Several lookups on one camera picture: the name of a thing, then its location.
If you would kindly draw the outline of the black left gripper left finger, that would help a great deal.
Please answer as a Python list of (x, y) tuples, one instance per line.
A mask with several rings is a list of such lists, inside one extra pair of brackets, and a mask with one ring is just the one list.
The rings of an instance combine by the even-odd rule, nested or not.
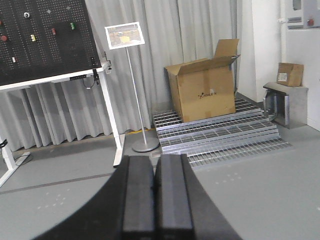
[(101, 189), (37, 240), (154, 240), (154, 171), (148, 156), (124, 156)]

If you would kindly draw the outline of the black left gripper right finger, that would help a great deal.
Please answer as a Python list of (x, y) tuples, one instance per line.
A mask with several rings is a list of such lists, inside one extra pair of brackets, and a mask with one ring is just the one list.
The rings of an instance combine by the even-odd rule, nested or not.
[(196, 177), (185, 154), (163, 154), (155, 177), (158, 240), (240, 240)]

